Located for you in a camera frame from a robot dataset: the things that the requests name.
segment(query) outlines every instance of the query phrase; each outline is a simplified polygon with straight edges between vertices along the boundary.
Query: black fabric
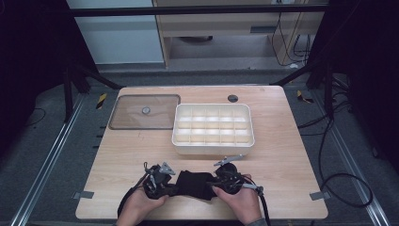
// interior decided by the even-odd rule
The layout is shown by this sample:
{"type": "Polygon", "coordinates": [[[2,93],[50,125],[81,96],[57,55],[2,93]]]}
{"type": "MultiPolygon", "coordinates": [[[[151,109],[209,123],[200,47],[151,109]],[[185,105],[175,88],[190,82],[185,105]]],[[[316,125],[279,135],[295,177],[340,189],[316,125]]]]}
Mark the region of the black fabric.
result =
{"type": "Polygon", "coordinates": [[[176,195],[185,195],[209,201],[216,197],[207,182],[215,182],[214,176],[209,172],[181,171],[176,186],[179,191],[176,195]]]}

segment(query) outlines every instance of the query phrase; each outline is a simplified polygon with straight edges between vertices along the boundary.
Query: black cable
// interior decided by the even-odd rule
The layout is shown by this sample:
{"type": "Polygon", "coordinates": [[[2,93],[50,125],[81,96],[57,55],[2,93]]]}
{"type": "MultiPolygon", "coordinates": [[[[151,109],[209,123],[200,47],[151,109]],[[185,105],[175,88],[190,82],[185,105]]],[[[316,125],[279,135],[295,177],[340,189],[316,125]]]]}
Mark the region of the black cable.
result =
{"type": "Polygon", "coordinates": [[[345,105],[352,105],[352,104],[350,102],[348,102],[348,101],[344,101],[344,102],[340,103],[339,105],[337,105],[336,108],[334,108],[335,109],[334,113],[340,113],[342,110],[345,109],[345,107],[342,107],[341,109],[339,107],[345,106],[345,105]]]}
{"type": "Polygon", "coordinates": [[[248,179],[253,185],[256,185],[255,182],[246,175],[243,175],[244,178],[248,179]]]}
{"type": "Polygon", "coordinates": [[[338,95],[345,95],[345,96],[347,96],[347,92],[345,92],[345,91],[343,91],[343,92],[336,92],[336,93],[334,93],[334,95],[332,95],[332,98],[335,98],[336,96],[338,96],[338,95]]]}
{"type": "Polygon", "coordinates": [[[303,57],[303,56],[298,55],[298,54],[296,53],[296,52],[302,52],[302,51],[297,51],[297,50],[295,49],[295,48],[296,48],[296,45],[298,44],[299,38],[300,38],[300,35],[297,35],[297,36],[296,36],[296,39],[295,39],[294,47],[293,47],[294,55],[297,56],[297,57],[303,57]]]}
{"type": "MultiPolygon", "coordinates": [[[[349,102],[347,102],[347,101],[343,101],[343,102],[339,103],[338,105],[335,105],[334,108],[333,108],[334,113],[340,112],[341,109],[340,109],[339,111],[337,111],[337,109],[339,109],[342,105],[347,105],[348,103],[349,103],[349,102]]],[[[324,115],[324,116],[322,116],[322,117],[320,117],[320,118],[317,118],[317,119],[315,119],[315,120],[308,121],[308,122],[306,122],[306,123],[304,123],[304,124],[298,125],[297,128],[298,128],[298,129],[303,129],[303,128],[306,128],[306,127],[315,125],[315,124],[317,124],[318,122],[322,121],[322,120],[325,119],[325,118],[327,118],[327,114],[324,115]]]]}
{"type": "Polygon", "coordinates": [[[289,66],[289,65],[291,65],[291,64],[293,64],[293,63],[300,62],[300,60],[292,59],[292,58],[290,57],[289,53],[288,53],[287,44],[285,43],[284,36],[282,35],[282,29],[281,29],[281,12],[279,13],[279,19],[278,19],[277,24],[276,24],[276,29],[275,29],[275,31],[273,32],[271,41],[272,41],[272,48],[273,48],[273,51],[274,51],[274,53],[275,53],[277,62],[278,62],[278,64],[279,64],[280,66],[289,66]],[[280,32],[280,34],[281,34],[282,43],[284,44],[285,54],[286,54],[287,57],[290,58],[290,60],[292,61],[292,62],[289,63],[289,64],[282,64],[282,63],[279,62],[279,58],[278,58],[276,49],[274,48],[274,37],[275,37],[276,31],[278,30],[278,28],[279,28],[279,32],[280,32]]]}
{"type": "Polygon", "coordinates": [[[337,84],[337,86],[338,86],[340,89],[342,89],[342,90],[344,90],[344,91],[349,91],[348,85],[346,85],[346,84],[345,84],[343,81],[341,81],[340,79],[338,79],[338,78],[332,76],[332,80],[337,84]]]}
{"type": "Polygon", "coordinates": [[[308,63],[309,54],[311,53],[311,35],[308,35],[308,40],[306,42],[306,52],[305,52],[305,64],[308,63]]]}
{"type": "MultiPolygon", "coordinates": [[[[326,128],[326,130],[328,131],[328,130],[330,130],[332,128],[332,125],[330,125],[328,128],[326,128]]],[[[305,134],[305,135],[303,135],[303,134],[301,134],[301,136],[319,136],[319,135],[323,135],[325,132],[323,132],[323,133],[318,133],[318,134],[305,134]]]]}
{"type": "Polygon", "coordinates": [[[271,226],[269,211],[267,210],[267,203],[266,203],[266,199],[264,198],[264,195],[261,196],[261,202],[262,202],[262,206],[263,206],[264,219],[266,220],[267,225],[271,226]]]}
{"type": "Polygon", "coordinates": [[[317,158],[317,160],[318,160],[319,174],[320,174],[320,178],[322,179],[322,185],[320,186],[320,190],[323,190],[323,188],[326,187],[327,190],[328,190],[335,198],[337,198],[339,201],[341,201],[341,202],[343,202],[343,203],[345,203],[345,204],[347,204],[347,205],[349,205],[349,206],[357,207],[357,208],[366,207],[366,206],[368,206],[368,205],[373,201],[373,191],[372,191],[372,189],[367,185],[366,182],[364,182],[363,180],[361,180],[359,177],[357,177],[357,176],[355,176],[355,175],[352,175],[352,174],[349,174],[349,173],[345,173],[345,172],[340,172],[340,173],[332,174],[332,175],[328,176],[326,179],[325,179],[325,177],[324,177],[324,174],[323,174],[323,171],[322,171],[322,164],[321,164],[322,151],[323,151],[324,143],[325,143],[325,141],[326,141],[326,136],[327,136],[327,132],[328,132],[328,127],[329,127],[333,122],[334,122],[334,120],[329,120],[328,123],[327,123],[327,127],[326,127],[325,133],[323,134],[323,137],[322,137],[322,142],[321,142],[321,144],[320,144],[319,154],[318,154],[318,158],[317,158]],[[370,194],[370,195],[369,195],[369,201],[367,201],[366,203],[357,204],[357,203],[349,202],[349,201],[345,200],[344,198],[342,198],[341,196],[339,196],[333,189],[331,189],[331,187],[329,187],[329,186],[327,185],[328,181],[330,181],[331,179],[336,178],[336,177],[351,177],[351,178],[354,178],[354,179],[358,180],[358,181],[361,182],[362,184],[364,184],[364,185],[367,187],[367,189],[369,190],[369,194],[370,194]]]}
{"type": "Polygon", "coordinates": [[[42,115],[41,118],[38,119],[37,121],[31,122],[31,123],[29,123],[29,124],[26,124],[26,125],[25,125],[26,127],[39,123],[39,122],[42,121],[42,120],[44,119],[44,117],[46,116],[46,111],[45,111],[43,108],[35,108],[35,110],[41,110],[41,111],[43,112],[43,115],[42,115]]]}
{"type": "Polygon", "coordinates": [[[310,136],[320,136],[323,135],[324,133],[319,133],[319,134],[300,134],[302,137],[310,137],[310,136]]]}

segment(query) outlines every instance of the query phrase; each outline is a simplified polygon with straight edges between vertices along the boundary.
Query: clear plastic lid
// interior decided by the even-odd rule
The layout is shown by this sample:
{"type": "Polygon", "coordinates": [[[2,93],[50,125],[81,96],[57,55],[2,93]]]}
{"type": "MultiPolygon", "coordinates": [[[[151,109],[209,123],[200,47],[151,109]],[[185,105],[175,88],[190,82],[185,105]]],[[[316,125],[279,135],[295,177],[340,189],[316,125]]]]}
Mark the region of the clear plastic lid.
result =
{"type": "Polygon", "coordinates": [[[123,95],[115,103],[108,124],[114,130],[173,129],[177,94],[123,95]]]}

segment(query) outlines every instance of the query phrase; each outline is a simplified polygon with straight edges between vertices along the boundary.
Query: hand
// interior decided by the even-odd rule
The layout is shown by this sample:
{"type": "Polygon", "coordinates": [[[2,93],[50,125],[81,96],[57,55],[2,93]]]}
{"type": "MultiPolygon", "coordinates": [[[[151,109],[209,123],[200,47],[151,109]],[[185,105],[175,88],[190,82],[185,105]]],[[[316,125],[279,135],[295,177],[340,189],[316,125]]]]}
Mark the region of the hand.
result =
{"type": "Polygon", "coordinates": [[[147,197],[143,187],[138,188],[123,205],[122,212],[118,218],[118,226],[137,225],[154,209],[163,205],[168,196],[163,196],[158,200],[151,200],[147,197]]]}
{"type": "Polygon", "coordinates": [[[251,188],[242,187],[235,195],[226,193],[223,189],[213,186],[217,197],[231,208],[235,216],[244,225],[262,218],[258,194],[251,188]]]}

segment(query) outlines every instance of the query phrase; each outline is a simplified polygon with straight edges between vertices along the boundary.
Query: wrist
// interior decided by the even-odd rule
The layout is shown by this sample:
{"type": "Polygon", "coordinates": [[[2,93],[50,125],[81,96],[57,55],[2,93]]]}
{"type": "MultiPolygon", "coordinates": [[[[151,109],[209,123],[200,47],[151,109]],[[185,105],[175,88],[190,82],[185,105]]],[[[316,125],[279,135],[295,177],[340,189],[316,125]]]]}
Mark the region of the wrist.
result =
{"type": "Polygon", "coordinates": [[[264,218],[259,218],[249,224],[247,226],[266,226],[266,220],[264,218]]]}
{"type": "Polygon", "coordinates": [[[123,212],[117,220],[117,226],[135,226],[140,223],[142,219],[137,214],[137,211],[123,212]]]}
{"type": "Polygon", "coordinates": [[[251,211],[250,213],[246,212],[245,214],[237,217],[244,225],[251,225],[251,223],[263,219],[261,213],[257,214],[254,212],[257,211],[251,211]]]}

